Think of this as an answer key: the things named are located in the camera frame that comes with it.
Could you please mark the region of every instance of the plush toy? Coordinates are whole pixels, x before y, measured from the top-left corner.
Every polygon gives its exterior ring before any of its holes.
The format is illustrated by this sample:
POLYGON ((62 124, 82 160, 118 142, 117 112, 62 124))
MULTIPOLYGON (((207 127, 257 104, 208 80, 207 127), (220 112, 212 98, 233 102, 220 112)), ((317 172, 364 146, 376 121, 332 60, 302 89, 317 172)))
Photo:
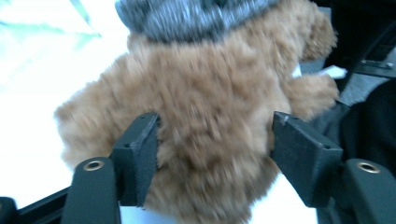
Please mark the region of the plush toy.
POLYGON ((281 0, 216 43, 131 35, 132 52, 55 112, 63 158, 75 167, 108 156, 134 118, 156 112, 158 171, 145 206, 180 223, 247 222, 278 173, 269 158, 274 111, 312 119, 338 97, 328 76, 291 76, 335 40, 308 0, 281 0))

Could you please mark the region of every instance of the teddy bear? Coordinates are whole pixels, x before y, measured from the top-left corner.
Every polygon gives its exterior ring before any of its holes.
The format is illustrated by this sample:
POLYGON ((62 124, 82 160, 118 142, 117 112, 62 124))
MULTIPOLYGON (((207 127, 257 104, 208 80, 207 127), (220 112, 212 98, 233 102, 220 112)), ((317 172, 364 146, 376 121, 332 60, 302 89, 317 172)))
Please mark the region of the teddy bear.
POLYGON ((155 112, 158 170, 145 207, 179 223, 247 223, 279 173, 269 157, 274 112, 311 120, 338 99, 329 76, 291 76, 335 44, 308 0, 280 0, 219 42, 131 34, 130 52, 55 111, 63 159, 74 168, 109 156, 136 117, 155 112))

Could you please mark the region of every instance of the gray fabric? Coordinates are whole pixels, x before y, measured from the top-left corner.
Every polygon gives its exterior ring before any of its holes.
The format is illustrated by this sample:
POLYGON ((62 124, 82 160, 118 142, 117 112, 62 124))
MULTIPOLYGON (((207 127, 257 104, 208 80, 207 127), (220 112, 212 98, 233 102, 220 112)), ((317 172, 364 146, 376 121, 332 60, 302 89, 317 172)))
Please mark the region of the gray fabric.
POLYGON ((119 0, 116 10, 133 32, 161 42, 220 40, 277 0, 119 0))

